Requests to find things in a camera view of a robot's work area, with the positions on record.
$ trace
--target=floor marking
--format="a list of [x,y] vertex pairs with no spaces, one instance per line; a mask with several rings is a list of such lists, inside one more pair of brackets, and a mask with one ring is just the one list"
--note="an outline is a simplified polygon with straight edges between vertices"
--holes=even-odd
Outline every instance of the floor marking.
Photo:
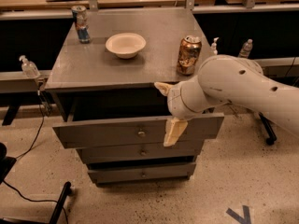
[[246,205],[243,205],[243,214],[244,218],[241,217],[239,214],[234,212],[231,208],[228,208],[226,213],[231,216],[233,219],[238,221],[240,224],[251,224],[251,219],[250,219],[250,212],[249,212],[249,207]]

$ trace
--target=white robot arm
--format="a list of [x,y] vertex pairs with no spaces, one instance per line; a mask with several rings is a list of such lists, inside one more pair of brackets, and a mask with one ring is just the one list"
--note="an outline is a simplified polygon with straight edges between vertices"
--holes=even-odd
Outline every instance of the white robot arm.
[[252,60],[212,56],[200,65],[197,76],[176,85],[154,85],[167,96],[173,115],[166,123],[165,146],[177,142],[189,119],[228,103],[262,113],[299,137],[299,89],[265,77],[261,66]]

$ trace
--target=water bottle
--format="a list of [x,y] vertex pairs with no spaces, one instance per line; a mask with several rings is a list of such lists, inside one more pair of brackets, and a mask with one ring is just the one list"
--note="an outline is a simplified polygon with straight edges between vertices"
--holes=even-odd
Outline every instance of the water bottle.
[[245,42],[243,44],[243,47],[242,49],[240,50],[240,53],[238,55],[238,57],[241,57],[241,58],[248,58],[249,55],[250,55],[250,52],[252,50],[252,47],[253,47],[253,44],[252,44],[252,40],[249,39],[247,42]]
[[38,78],[40,76],[36,65],[33,62],[28,61],[24,55],[22,55],[19,60],[22,61],[21,69],[27,77]]
[[218,39],[219,39],[218,37],[214,38],[214,42],[211,45],[214,55],[218,54],[218,51],[217,51],[217,40]]

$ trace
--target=open drawer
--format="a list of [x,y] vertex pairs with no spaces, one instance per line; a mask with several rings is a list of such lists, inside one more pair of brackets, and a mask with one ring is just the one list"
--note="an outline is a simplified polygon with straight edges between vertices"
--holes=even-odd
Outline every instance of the open drawer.
[[[163,143],[170,116],[74,121],[53,127],[65,148]],[[178,142],[215,138],[223,114],[204,114],[189,121]]]
[[[68,93],[67,121],[53,127],[65,148],[107,147],[164,142],[171,119],[167,99],[155,88]],[[215,138],[222,113],[189,121],[179,142]]]

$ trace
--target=bowl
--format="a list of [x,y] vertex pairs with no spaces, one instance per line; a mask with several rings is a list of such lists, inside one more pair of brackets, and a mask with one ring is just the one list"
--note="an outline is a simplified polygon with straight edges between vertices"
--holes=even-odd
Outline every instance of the bowl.
[[130,59],[146,46],[146,40],[138,34],[124,33],[110,37],[106,48],[123,59]]

